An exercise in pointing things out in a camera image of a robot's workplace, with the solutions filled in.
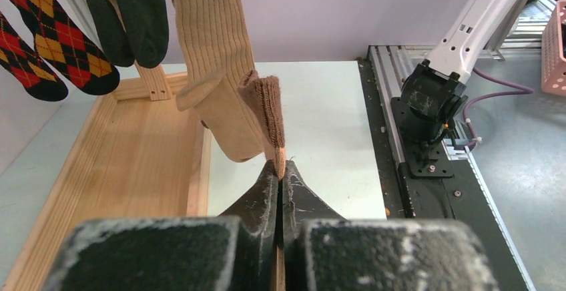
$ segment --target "wooden frame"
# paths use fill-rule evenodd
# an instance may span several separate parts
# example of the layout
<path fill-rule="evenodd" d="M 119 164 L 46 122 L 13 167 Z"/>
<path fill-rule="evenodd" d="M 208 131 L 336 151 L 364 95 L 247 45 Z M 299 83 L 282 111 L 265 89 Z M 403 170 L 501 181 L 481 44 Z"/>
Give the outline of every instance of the wooden frame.
<path fill-rule="evenodd" d="M 172 99 L 187 73 L 138 72 L 96 100 L 2 290 L 40 289 L 83 220 L 206 216 L 212 135 Z"/>

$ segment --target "white board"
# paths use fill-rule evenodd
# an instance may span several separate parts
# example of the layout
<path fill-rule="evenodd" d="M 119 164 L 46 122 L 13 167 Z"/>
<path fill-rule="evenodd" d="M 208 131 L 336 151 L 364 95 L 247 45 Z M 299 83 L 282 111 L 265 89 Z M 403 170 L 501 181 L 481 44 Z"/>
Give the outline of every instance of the white board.
<path fill-rule="evenodd" d="M 358 64 L 258 63 L 280 78 L 287 158 L 305 183 L 348 219 L 385 219 Z M 265 157 L 235 163 L 212 143 L 208 213 L 216 216 L 256 181 Z"/>

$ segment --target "gray floor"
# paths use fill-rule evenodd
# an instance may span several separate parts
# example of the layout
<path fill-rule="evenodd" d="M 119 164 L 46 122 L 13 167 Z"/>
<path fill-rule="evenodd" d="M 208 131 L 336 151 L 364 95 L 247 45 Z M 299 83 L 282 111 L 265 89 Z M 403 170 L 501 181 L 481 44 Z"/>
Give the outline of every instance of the gray floor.
<path fill-rule="evenodd" d="M 542 93 L 539 51 L 504 53 L 477 67 L 535 89 L 475 105 L 483 143 L 473 154 L 537 290 L 566 290 L 566 97 Z M 472 76 L 474 98 L 503 87 Z"/>

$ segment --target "pink basket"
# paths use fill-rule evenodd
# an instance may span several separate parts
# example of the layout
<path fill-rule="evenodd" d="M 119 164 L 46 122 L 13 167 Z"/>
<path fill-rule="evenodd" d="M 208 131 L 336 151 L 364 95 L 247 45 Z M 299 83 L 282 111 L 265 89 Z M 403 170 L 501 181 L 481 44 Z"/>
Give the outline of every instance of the pink basket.
<path fill-rule="evenodd" d="M 562 22 L 566 23 L 566 0 L 556 2 L 556 8 L 542 37 L 542 89 L 546 93 L 566 96 L 566 58 L 562 44 Z"/>

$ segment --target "dark green sock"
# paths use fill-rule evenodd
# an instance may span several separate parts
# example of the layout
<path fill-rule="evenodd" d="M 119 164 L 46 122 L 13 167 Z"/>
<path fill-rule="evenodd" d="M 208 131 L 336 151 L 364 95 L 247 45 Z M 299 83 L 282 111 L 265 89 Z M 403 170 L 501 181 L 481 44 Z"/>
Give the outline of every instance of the dark green sock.
<path fill-rule="evenodd" d="M 137 62 L 158 66 L 167 53 L 169 25 L 165 0 L 116 0 Z"/>
<path fill-rule="evenodd" d="M 129 67 L 133 65 L 133 52 L 114 6 L 108 0 L 86 1 L 104 55 L 116 66 Z"/>

